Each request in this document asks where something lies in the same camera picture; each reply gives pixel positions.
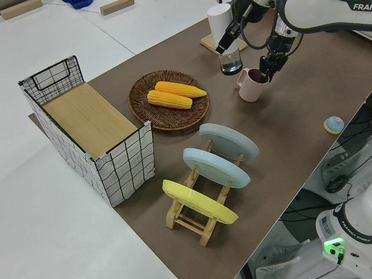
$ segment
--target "franka emika robot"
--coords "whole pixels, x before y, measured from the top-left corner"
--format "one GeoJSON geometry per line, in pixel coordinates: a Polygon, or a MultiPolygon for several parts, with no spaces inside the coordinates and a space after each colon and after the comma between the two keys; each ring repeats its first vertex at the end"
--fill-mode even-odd
{"type": "MultiPolygon", "coordinates": [[[[372,0],[235,0],[230,4],[233,20],[216,51],[223,54],[239,35],[252,48],[266,47],[267,55],[260,58],[262,82],[271,81],[281,70],[298,34],[372,31],[372,0]],[[271,34],[264,45],[253,46],[243,29],[261,21],[270,8],[276,10],[271,34]]],[[[320,213],[316,230],[318,239],[286,250],[277,263],[256,273],[257,279],[372,278],[372,186],[320,213]]]]}

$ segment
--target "storage bin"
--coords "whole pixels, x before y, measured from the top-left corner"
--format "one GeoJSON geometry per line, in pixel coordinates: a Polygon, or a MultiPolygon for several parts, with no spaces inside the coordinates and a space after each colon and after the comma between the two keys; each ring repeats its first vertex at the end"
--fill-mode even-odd
{"type": "Polygon", "coordinates": [[[111,206],[155,174],[152,126],[136,128],[84,82],[75,56],[19,82],[59,154],[111,206]]]}

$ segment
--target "black grid pattern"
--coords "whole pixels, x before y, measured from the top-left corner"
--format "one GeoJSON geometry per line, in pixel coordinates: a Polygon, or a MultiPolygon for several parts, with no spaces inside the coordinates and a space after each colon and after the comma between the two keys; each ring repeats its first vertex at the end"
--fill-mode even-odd
{"type": "Polygon", "coordinates": [[[112,205],[125,201],[155,174],[151,125],[138,129],[96,165],[112,205]]]}
{"type": "Polygon", "coordinates": [[[84,82],[77,59],[71,56],[22,81],[28,94],[43,105],[84,82]]]}
{"type": "Polygon", "coordinates": [[[78,61],[72,56],[19,85],[61,157],[114,207],[155,174],[152,126],[145,123],[95,162],[42,107],[83,81],[78,61]]]}

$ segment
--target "plate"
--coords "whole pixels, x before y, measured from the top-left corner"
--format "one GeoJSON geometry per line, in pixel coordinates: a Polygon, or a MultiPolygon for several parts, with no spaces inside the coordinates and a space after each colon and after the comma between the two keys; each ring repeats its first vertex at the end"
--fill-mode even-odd
{"type": "Polygon", "coordinates": [[[179,183],[163,180],[163,191],[171,198],[218,222],[232,224],[238,218],[232,210],[217,201],[179,183]]]}
{"type": "Polygon", "coordinates": [[[172,109],[151,105],[147,101],[149,90],[154,90],[158,81],[170,81],[192,85],[206,91],[203,84],[189,74],[174,70],[148,73],[137,80],[128,95],[128,104],[133,114],[143,123],[152,122],[158,130],[175,131],[192,127],[205,116],[209,107],[209,95],[192,99],[191,109],[172,109]]]}
{"type": "Polygon", "coordinates": [[[212,140],[213,151],[230,159],[237,160],[243,153],[243,161],[250,161],[260,154],[260,149],[250,138],[222,125],[202,124],[199,135],[203,141],[212,140]]]}
{"type": "Polygon", "coordinates": [[[251,178],[233,163],[215,154],[195,148],[184,149],[184,162],[196,172],[221,185],[232,181],[231,188],[246,187],[251,178]]]}

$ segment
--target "blue plate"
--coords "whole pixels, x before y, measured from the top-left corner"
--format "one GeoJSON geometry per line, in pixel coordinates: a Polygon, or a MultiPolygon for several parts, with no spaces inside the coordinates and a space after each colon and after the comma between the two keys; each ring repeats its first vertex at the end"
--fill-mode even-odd
{"type": "Polygon", "coordinates": [[[242,169],[233,163],[215,154],[195,149],[184,149],[184,161],[200,175],[221,185],[227,185],[232,181],[232,188],[246,187],[251,178],[242,169]]]}
{"type": "Polygon", "coordinates": [[[222,125],[203,124],[199,128],[199,135],[203,141],[212,140],[214,152],[230,159],[237,160],[243,153],[243,161],[249,161],[260,154],[260,149],[251,139],[222,125]]]}

